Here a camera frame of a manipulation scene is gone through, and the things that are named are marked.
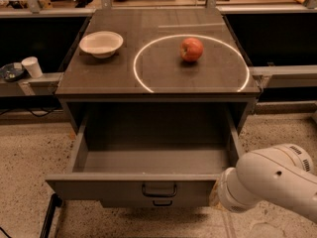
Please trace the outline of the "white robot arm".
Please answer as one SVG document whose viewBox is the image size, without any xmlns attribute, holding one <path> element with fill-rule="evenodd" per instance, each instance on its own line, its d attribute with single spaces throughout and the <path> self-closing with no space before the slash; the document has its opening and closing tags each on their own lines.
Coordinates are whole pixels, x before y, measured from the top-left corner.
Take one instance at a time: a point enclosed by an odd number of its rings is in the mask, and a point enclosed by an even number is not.
<svg viewBox="0 0 317 238">
<path fill-rule="evenodd" d="M 294 144 L 254 150 L 223 171 L 209 204 L 244 213 L 265 200 L 317 222 L 317 176 L 309 154 Z"/>
</svg>

